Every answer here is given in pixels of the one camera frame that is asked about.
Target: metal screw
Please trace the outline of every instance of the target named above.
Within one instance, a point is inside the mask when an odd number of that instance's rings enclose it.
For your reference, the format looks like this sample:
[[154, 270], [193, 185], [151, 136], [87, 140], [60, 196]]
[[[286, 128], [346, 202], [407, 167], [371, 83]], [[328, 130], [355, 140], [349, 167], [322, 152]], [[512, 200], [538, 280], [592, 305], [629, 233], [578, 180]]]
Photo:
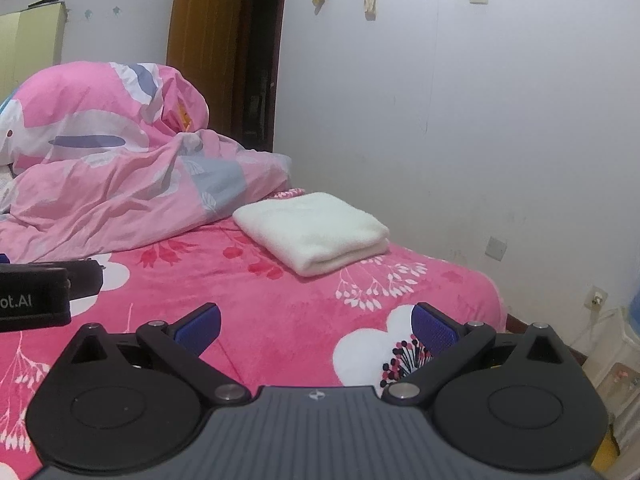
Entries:
[[221, 400], [233, 401], [242, 399], [245, 391], [244, 386], [240, 386], [240, 384], [222, 384], [216, 388], [214, 393]]
[[420, 393], [420, 388], [411, 383], [393, 383], [389, 393], [396, 399], [413, 399]]

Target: blue gripper pad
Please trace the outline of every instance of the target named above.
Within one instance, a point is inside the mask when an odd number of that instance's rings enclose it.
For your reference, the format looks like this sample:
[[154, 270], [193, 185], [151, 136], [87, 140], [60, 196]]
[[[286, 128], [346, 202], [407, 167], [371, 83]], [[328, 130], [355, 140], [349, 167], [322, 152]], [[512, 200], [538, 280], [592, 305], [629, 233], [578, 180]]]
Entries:
[[437, 357], [460, 340], [459, 330], [457, 331], [448, 326], [443, 320], [437, 318], [419, 304], [415, 305], [411, 311], [411, 330], [418, 341], [434, 357]]
[[216, 340], [221, 327], [222, 316], [215, 303], [204, 304], [171, 326], [174, 341], [197, 356]]

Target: folded towel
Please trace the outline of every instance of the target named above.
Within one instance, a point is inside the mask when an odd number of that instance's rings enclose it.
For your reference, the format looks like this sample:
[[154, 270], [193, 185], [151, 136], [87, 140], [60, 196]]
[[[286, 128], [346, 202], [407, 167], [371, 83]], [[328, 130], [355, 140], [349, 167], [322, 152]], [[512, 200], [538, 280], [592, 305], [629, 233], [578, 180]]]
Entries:
[[299, 276], [317, 276], [384, 253], [389, 229], [327, 193], [262, 200], [234, 213], [238, 227]]

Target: pink duvet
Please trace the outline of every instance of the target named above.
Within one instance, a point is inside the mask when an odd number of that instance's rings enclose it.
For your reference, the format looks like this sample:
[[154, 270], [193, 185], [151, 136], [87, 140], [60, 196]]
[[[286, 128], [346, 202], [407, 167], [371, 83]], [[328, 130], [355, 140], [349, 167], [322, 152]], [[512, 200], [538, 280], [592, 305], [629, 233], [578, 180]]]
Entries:
[[410, 338], [410, 312], [418, 301], [459, 322], [479, 319], [501, 330], [506, 321], [494, 284], [478, 272], [392, 246], [383, 256], [303, 280], [231, 219], [98, 259], [105, 267], [103, 289], [72, 302], [71, 325], [0, 334], [2, 480], [25, 479], [38, 468], [25, 409], [86, 322], [131, 332], [150, 319], [172, 322], [214, 301], [222, 332], [202, 358], [255, 391], [261, 384], [380, 389], [381, 381], [393, 381], [382, 365], [396, 343]]
[[129, 250], [226, 218], [287, 189], [289, 157], [207, 130], [198, 91], [171, 67], [75, 62], [0, 105], [0, 253], [13, 263]]

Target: yellow wardrobe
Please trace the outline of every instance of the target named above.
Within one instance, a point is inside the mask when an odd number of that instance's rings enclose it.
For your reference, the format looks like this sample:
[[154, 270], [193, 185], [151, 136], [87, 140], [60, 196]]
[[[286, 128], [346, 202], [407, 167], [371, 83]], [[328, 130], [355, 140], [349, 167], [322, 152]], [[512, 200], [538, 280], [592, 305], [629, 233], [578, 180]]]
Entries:
[[0, 103], [38, 70], [60, 63], [63, 2], [0, 16]]

